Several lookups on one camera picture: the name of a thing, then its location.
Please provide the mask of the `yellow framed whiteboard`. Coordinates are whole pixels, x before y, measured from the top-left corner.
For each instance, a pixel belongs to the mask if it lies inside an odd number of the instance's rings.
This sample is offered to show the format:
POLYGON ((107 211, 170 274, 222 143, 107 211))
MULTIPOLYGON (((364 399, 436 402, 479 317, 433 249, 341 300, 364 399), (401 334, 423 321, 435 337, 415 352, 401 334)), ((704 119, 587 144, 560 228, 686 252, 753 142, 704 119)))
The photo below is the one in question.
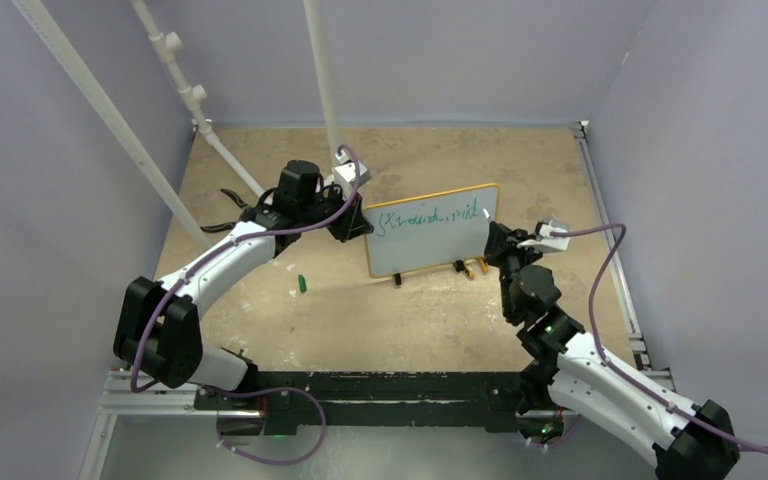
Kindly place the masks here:
POLYGON ((482 209, 496 219, 501 188, 486 183, 371 205, 364 236, 367 271, 388 278, 480 257, 488 237, 482 209))

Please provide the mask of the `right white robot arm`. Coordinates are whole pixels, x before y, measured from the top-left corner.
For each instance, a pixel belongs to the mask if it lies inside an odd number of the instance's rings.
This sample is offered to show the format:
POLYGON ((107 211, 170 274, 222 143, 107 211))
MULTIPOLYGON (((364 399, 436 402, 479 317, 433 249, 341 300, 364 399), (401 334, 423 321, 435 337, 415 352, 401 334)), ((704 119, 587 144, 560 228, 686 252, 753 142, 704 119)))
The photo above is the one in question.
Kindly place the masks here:
POLYGON ((519 410, 569 408, 629 446, 659 479, 725 478, 741 457, 728 412, 651 380, 568 315, 552 271, 537 263, 556 229, 539 227, 531 234, 492 221, 484 250, 499 271, 503 317, 532 358, 519 410))

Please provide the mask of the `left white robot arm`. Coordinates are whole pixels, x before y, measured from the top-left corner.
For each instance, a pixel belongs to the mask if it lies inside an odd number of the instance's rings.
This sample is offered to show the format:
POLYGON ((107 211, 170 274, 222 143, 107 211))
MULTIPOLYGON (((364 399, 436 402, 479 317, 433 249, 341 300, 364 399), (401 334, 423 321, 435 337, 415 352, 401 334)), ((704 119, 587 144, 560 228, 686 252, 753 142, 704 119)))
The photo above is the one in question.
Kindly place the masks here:
POLYGON ((302 234, 327 229, 347 242, 372 232, 362 213, 360 187, 371 173, 351 149, 338 148, 330 176, 309 161, 291 160, 278 184, 258 201, 242 203, 227 234, 195 260, 158 280, 139 277, 125 292, 112 351, 130 365, 131 388, 203 385, 219 391, 232 408, 252 405, 258 395, 258 367, 241 353, 207 347, 201 318, 247 274, 269 263, 302 234))

